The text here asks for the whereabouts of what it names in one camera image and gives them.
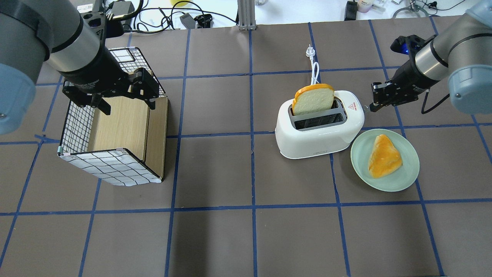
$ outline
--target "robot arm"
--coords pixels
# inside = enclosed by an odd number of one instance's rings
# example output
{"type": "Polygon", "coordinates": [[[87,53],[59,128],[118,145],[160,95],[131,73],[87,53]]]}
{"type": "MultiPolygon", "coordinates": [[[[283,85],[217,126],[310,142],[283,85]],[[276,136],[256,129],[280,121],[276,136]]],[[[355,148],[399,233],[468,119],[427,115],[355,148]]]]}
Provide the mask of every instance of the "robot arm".
{"type": "Polygon", "coordinates": [[[480,1],[438,36],[399,37],[391,49],[409,60],[384,84],[372,84],[371,111],[415,101],[449,76],[456,109],[492,113],[492,0],[480,1]]]}
{"type": "Polygon", "coordinates": [[[0,1],[0,135],[21,125],[43,61],[65,77],[62,91],[76,105],[109,114],[103,97],[125,96],[154,109],[152,75],[144,68],[124,72],[104,46],[106,37],[122,34],[118,18],[79,14],[68,0],[0,1]]]}

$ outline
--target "white label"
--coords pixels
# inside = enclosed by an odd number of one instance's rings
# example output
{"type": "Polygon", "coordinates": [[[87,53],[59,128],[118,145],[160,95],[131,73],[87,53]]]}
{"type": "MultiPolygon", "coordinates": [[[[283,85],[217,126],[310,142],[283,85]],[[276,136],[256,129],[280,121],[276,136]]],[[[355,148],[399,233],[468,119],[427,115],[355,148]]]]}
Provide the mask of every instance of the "white label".
{"type": "Polygon", "coordinates": [[[89,12],[92,11],[93,6],[94,4],[80,5],[77,6],[77,10],[79,11],[79,13],[89,12]]]}

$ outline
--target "white bottle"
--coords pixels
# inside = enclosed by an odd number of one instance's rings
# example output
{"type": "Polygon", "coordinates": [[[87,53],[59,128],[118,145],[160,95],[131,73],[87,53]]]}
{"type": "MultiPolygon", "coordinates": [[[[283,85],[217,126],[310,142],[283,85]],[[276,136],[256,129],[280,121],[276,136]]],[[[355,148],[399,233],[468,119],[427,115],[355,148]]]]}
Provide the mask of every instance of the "white bottle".
{"type": "Polygon", "coordinates": [[[357,3],[357,10],[366,13],[372,7],[372,3],[374,3],[374,0],[359,0],[357,3]]]}

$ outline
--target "white power cord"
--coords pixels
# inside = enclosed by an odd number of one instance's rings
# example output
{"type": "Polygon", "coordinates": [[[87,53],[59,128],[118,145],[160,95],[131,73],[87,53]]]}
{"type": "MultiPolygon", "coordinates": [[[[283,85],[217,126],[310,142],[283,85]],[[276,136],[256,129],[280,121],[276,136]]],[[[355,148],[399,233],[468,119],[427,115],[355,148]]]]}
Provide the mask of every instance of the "white power cord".
{"type": "Polygon", "coordinates": [[[314,55],[316,55],[316,51],[311,47],[311,44],[306,50],[306,56],[311,60],[311,85],[314,85],[318,82],[319,75],[319,64],[314,61],[314,55]]]}

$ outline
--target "round plate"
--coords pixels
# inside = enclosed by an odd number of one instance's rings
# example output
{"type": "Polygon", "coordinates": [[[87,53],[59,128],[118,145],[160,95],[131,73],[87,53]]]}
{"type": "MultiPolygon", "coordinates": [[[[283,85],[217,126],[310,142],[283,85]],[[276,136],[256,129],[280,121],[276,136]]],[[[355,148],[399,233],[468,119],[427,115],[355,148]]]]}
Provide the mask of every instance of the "round plate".
{"type": "Polygon", "coordinates": [[[350,149],[350,160],[357,175],[369,186],[382,191],[400,191],[411,186],[420,170],[419,157],[412,144],[400,134],[386,129],[372,129],[360,134],[350,149]],[[403,165],[395,172],[381,178],[369,174],[368,163],[376,137],[385,134],[400,152],[403,165]]]}

